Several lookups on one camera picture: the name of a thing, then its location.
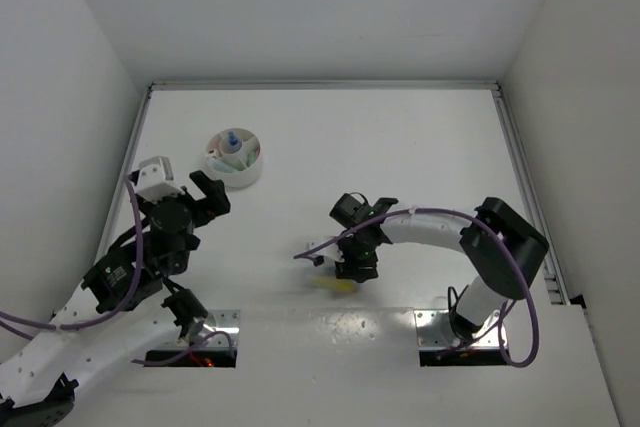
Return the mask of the green highlighter marker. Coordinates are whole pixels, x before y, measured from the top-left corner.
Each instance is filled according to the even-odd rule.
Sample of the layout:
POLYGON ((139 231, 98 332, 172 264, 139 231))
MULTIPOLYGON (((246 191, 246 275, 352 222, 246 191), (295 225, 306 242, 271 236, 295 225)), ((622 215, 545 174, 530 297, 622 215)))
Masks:
POLYGON ((209 166, 218 172, 223 172, 223 173, 228 173, 228 174, 234 174, 234 173, 238 173, 239 170, 236 169, 235 167, 225 163, 224 161, 222 161, 221 159, 218 158, 212 158, 209 160, 209 166))

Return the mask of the yellow highlighter marker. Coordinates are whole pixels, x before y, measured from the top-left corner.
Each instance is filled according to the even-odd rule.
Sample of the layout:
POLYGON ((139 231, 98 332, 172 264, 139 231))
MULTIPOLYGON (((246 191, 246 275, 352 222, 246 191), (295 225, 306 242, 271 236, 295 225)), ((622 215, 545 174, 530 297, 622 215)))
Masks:
POLYGON ((309 284, 318 289, 324 289, 336 294, 352 294, 358 290, 356 284, 349 280, 336 279, 326 275, 313 275, 309 284))

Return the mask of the white round divided organizer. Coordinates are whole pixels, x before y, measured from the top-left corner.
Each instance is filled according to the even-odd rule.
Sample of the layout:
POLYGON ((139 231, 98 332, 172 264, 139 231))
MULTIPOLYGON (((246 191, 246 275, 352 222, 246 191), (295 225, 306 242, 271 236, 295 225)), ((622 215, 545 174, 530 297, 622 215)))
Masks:
POLYGON ((263 171, 263 163, 264 163, 264 152, 260 143, 259 138, 250 130, 243 128, 230 128, 226 130, 222 130, 215 134, 208 142, 205 148, 204 153, 204 164, 209 170, 209 173, 216 180, 221 180, 224 182, 226 187, 231 189, 244 189, 247 188, 258 181, 263 171), (236 134, 242 139, 243 145, 242 148, 231 155, 224 155, 220 149, 219 144, 221 141, 221 137, 229 130, 235 131, 236 134), (251 165, 246 165, 247 155, 251 150, 256 148, 260 149, 260 154, 257 161, 251 165), (220 152, 220 157, 225 163, 235 167, 239 170, 238 173, 228 174, 223 172, 218 172, 213 170, 209 166, 209 160, 215 157, 208 157, 207 153, 210 150, 218 149, 220 152))

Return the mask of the clear blue-capped glue bottle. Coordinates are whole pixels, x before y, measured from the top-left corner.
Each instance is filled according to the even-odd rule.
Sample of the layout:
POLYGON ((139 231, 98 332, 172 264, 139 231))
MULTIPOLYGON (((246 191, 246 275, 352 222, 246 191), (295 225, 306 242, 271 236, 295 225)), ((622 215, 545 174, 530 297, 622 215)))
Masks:
POLYGON ((229 130, 221 137, 219 149, 224 155, 231 155, 238 152, 242 145, 243 141, 236 132, 229 130))

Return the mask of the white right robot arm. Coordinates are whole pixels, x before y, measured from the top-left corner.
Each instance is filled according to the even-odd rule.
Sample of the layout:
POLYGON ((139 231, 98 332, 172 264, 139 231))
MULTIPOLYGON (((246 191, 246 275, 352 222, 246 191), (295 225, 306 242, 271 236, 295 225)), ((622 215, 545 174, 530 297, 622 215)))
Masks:
POLYGON ((345 193, 329 216, 345 228, 337 241, 342 259, 335 263, 338 279, 363 283, 378 277, 376 249, 383 245, 415 243, 441 247, 467 256, 477 277, 449 308, 451 334, 469 341, 485 320, 505 302, 525 298, 511 263, 530 285, 549 251, 547 239, 505 201, 487 197, 473 218, 453 214, 409 214, 396 198, 383 197, 374 205, 345 193))

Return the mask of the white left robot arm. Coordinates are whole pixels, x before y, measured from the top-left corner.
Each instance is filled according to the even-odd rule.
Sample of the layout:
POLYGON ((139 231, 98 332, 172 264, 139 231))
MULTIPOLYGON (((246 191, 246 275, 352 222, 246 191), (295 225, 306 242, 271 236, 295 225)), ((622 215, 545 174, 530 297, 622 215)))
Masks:
POLYGON ((84 275, 67 303, 1 365, 1 423, 54 426, 80 393, 124 364, 164 367, 213 338, 230 358, 235 341, 195 294, 174 282, 200 240, 196 229, 230 212, 220 180, 194 171, 194 198, 171 174, 141 167, 124 186, 134 224, 84 275))

